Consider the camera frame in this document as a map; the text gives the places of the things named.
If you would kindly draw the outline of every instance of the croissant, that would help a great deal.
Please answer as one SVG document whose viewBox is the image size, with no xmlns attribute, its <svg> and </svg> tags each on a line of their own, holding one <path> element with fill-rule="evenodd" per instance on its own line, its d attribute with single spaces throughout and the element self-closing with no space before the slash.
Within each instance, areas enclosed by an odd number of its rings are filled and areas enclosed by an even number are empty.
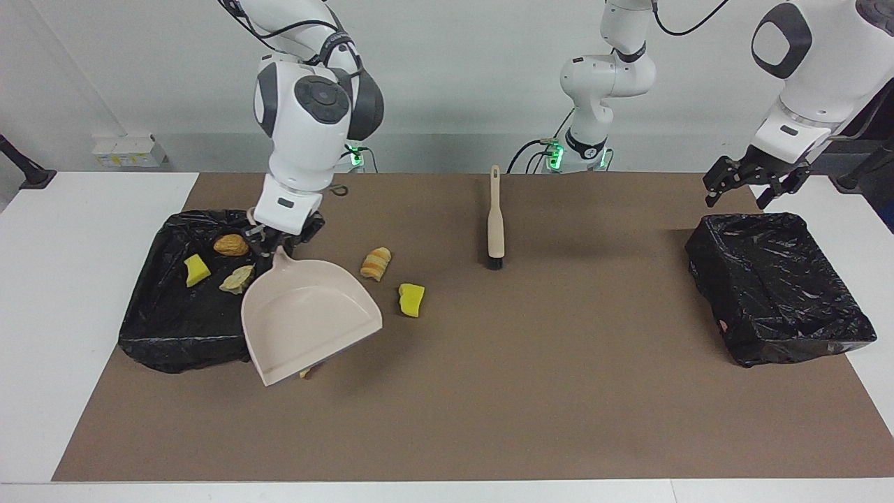
<svg viewBox="0 0 894 503">
<path fill-rule="evenodd" d="M 384 276 L 390 262 L 391 251 L 387 248 L 376 248 L 363 260 L 360 275 L 362 277 L 370 277 L 375 281 L 382 281 L 382 276 Z"/>
</svg>

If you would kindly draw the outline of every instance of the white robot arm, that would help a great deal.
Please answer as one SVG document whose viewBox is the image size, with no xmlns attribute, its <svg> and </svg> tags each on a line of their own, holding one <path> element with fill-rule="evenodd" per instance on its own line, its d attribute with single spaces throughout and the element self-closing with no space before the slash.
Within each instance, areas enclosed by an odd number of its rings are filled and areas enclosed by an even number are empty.
<svg viewBox="0 0 894 503">
<path fill-rule="evenodd" d="M 254 218 L 306 242 L 323 224 L 317 210 L 346 140 L 365 140 L 382 122 L 382 93 L 322 0 L 219 2 L 277 51 L 262 58 L 255 89 L 274 151 Z"/>
<path fill-rule="evenodd" d="M 783 193 L 797 192 L 810 175 L 807 155 L 891 78 L 894 0 L 779 4 L 758 24 L 752 53 L 761 68 L 785 80 L 785 89 L 745 156 L 722 157 L 705 175 L 711 207 L 724 192 L 745 184 L 770 185 L 758 199 L 761 209 Z"/>
<path fill-rule="evenodd" d="M 561 88 L 576 108 L 571 127 L 561 137 L 563 173 L 596 164 L 614 118 L 606 98 L 640 96 L 654 85 L 655 63 L 645 53 L 652 22 L 651 0 L 608 0 L 600 30 L 611 54 L 576 57 L 562 68 Z"/>
</svg>

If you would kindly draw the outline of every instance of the black bristles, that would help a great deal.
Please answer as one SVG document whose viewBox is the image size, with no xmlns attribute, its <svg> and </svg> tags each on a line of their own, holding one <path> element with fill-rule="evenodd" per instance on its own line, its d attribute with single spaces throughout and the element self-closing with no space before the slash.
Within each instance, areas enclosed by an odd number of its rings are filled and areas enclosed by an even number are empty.
<svg viewBox="0 0 894 503">
<path fill-rule="evenodd" d="M 490 270 L 502 269 L 502 258 L 495 259 L 494 257 L 488 257 L 487 258 L 487 268 Z"/>
</svg>

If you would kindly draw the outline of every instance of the table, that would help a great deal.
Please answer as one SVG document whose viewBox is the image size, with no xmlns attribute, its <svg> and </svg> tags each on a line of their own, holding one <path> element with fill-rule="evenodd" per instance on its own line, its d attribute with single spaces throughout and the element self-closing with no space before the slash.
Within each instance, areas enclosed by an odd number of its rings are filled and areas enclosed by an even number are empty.
<svg viewBox="0 0 894 503">
<path fill-rule="evenodd" d="M 887 501 L 894 479 L 823 481 L 583 481 L 336 484 L 48 484 L 114 348 L 117 329 L 159 223 L 179 211 L 194 174 L 63 173 L 20 194 L 0 215 L 0 500 L 494 500 Z M 770 210 L 805 218 L 880 340 L 850 354 L 889 428 L 894 424 L 894 236 L 857 196 L 814 178 Z M 101 245 L 115 233 L 114 249 Z M 35 271 L 59 278 L 50 292 Z M 46 308 L 51 315 L 46 315 Z M 77 320 L 68 327 L 65 320 Z M 41 358 L 40 369 L 30 358 Z"/>
</svg>

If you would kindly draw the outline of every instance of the black plastic bag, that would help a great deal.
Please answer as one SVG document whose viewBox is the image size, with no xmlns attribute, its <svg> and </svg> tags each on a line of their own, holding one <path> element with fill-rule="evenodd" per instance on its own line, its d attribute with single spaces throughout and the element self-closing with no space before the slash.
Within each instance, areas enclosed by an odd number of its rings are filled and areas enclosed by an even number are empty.
<svg viewBox="0 0 894 503">
<path fill-rule="evenodd" d="M 249 360 L 240 316 L 242 295 L 218 289 L 232 272 L 255 265 L 255 277 L 270 259 L 250 253 L 224 257 L 214 242 L 238 234 L 249 222 L 245 211 L 187 211 L 164 222 L 139 273 L 124 315 L 118 345 L 150 369 L 178 373 L 233 360 Z M 183 261 L 198 254 L 211 277 L 186 287 Z"/>
<path fill-rule="evenodd" d="M 806 362 L 876 339 L 797 215 L 704 217 L 686 251 L 723 341 L 744 367 Z"/>
</svg>

